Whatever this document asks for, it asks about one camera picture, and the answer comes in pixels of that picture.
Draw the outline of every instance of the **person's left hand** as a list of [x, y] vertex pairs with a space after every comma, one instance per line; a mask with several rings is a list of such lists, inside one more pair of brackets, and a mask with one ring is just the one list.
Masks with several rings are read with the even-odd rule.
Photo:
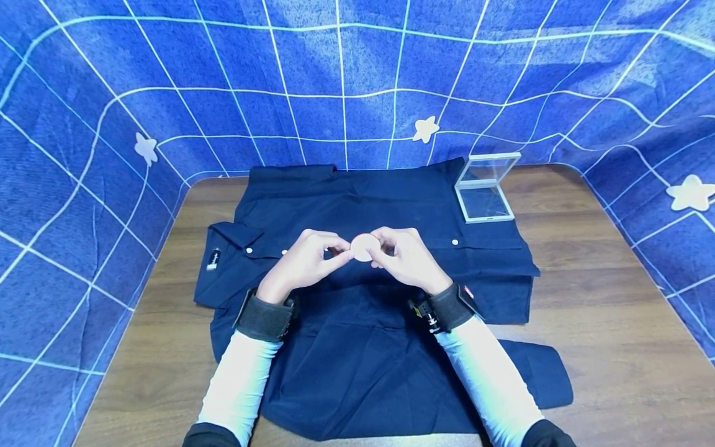
[[[330, 259], [323, 259], [326, 248], [333, 253]], [[256, 297], [266, 303], [283, 304], [294, 289], [317, 283], [351, 259], [350, 243], [336, 233], [304, 230], [263, 278]]]

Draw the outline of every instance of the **shirt label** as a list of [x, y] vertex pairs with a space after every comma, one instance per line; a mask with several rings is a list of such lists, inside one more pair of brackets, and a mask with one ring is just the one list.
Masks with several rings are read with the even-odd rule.
[[209, 258], [209, 263], [206, 265], [206, 271], [211, 272], [213, 270], [216, 270], [216, 267], [219, 266], [220, 258], [221, 250], [215, 248], [213, 251], [211, 251], [211, 257]]

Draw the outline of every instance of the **hand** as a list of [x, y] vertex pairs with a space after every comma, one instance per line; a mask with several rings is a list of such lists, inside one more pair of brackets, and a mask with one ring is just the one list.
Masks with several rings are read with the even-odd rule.
[[395, 251], [390, 256], [382, 250], [368, 250], [372, 266], [384, 268], [402, 284], [414, 285], [430, 295], [437, 295], [452, 285], [452, 279], [437, 264], [414, 228], [394, 230], [388, 227], [371, 232], [382, 243], [383, 249]]
[[[334, 255], [323, 259], [325, 249]], [[258, 299], [283, 304], [294, 290], [313, 285], [352, 259], [350, 243], [327, 231], [304, 230], [258, 286]]]

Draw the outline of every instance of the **wooden table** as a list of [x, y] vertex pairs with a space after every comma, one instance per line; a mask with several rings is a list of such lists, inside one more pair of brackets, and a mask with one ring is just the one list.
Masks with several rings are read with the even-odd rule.
[[[504, 183], [542, 277], [531, 322], [492, 328], [561, 354], [575, 401], [546, 416], [582, 447], [715, 445], [715, 369], [583, 180], [567, 167], [540, 166], [517, 167]], [[212, 311], [192, 301], [206, 226], [232, 219], [245, 185], [211, 179], [189, 191], [77, 447], [181, 444], [216, 366]], [[314, 444], [263, 419], [252, 439], [252, 446]], [[470, 435], [324, 444], [480, 445]]]

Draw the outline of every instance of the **black sleeve cuff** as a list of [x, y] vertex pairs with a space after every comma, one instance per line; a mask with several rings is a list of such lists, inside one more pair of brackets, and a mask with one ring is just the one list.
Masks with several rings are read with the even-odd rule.
[[474, 301], [462, 294], [460, 286], [453, 283], [447, 290], [429, 298], [440, 327], [449, 332], [478, 314]]
[[241, 447], [241, 443], [227, 428], [202, 422], [191, 426], [182, 447]]
[[281, 341], [288, 331], [294, 304], [294, 299], [290, 297], [284, 305], [266, 303], [256, 298], [256, 289], [251, 289], [243, 300], [234, 327], [256, 340]]
[[576, 447], [576, 444], [553, 422], [542, 419], [529, 428], [521, 447]]

